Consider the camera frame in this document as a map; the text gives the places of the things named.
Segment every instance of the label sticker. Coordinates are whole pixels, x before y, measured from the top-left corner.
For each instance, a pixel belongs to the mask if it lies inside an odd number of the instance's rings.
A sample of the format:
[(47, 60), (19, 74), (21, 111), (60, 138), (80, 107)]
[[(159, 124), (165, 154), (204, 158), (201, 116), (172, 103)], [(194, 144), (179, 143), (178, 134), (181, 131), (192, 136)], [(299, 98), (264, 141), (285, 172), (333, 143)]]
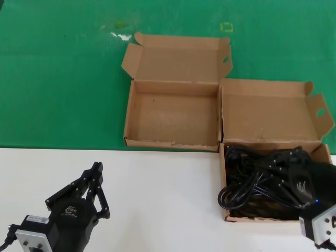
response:
[(301, 217), (299, 217), (299, 221), (300, 221), (300, 226), (301, 226), (301, 233), (302, 233), (303, 236), (306, 236), (306, 229), (304, 227), (305, 222)]
[(44, 218), (44, 217), (38, 217), (38, 216), (34, 216), (34, 215), (29, 215), (27, 217), (27, 221), (47, 224), (49, 222), (49, 219), (48, 218)]

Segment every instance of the green table surface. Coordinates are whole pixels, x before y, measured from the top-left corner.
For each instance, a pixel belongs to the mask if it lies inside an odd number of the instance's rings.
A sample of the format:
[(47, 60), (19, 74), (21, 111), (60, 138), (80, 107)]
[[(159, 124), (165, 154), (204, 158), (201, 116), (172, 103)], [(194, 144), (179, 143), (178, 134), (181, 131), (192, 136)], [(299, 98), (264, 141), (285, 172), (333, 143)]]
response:
[[(5, 0), (0, 146), (130, 149), (121, 62), (137, 31), (229, 36), (230, 78), (312, 80), (336, 118), (334, 0)], [(323, 141), (336, 154), (336, 129)]]

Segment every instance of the box flap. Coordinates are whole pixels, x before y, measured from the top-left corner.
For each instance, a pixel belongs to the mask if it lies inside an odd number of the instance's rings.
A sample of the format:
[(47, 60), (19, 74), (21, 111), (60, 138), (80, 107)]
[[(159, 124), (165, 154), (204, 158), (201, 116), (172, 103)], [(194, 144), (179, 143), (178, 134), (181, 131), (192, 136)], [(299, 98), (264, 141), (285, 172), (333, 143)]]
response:
[(323, 96), (307, 97), (312, 82), (223, 79), (221, 85), (224, 140), (320, 141), (334, 126)]
[(335, 122), (321, 93), (307, 97), (307, 106), (318, 137), (326, 136), (335, 126)]
[(122, 63), (135, 80), (219, 83), (232, 70), (230, 39), (144, 35), (129, 43)]

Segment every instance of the open cardboard box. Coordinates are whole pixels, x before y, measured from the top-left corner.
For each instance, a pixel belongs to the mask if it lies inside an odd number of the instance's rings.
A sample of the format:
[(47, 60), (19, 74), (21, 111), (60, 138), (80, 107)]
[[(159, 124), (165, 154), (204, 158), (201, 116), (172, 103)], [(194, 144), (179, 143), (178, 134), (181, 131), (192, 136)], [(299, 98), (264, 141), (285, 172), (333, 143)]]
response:
[[(297, 146), (315, 161), (331, 163), (321, 141), (334, 121), (322, 94), (309, 96), (312, 82), (223, 79), (223, 144), (219, 147), (222, 187), (226, 186), (225, 146), (243, 145), (256, 151)], [(273, 222), (275, 219), (231, 217), (230, 222)]]
[(131, 83), (127, 146), (217, 151), (221, 79), (232, 69), (229, 38), (135, 34), (122, 68)]

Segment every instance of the yellow tape mark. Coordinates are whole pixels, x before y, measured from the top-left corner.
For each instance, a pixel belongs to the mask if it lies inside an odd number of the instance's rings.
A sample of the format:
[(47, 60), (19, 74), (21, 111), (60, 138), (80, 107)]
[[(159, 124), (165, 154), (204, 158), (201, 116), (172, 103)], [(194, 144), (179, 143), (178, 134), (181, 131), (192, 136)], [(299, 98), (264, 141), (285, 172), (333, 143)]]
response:
[(231, 29), (230, 30), (225, 30), (224, 32), (226, 33), (233, 33), (233, 24), (229, 23), (230, 26), (231, 26)]

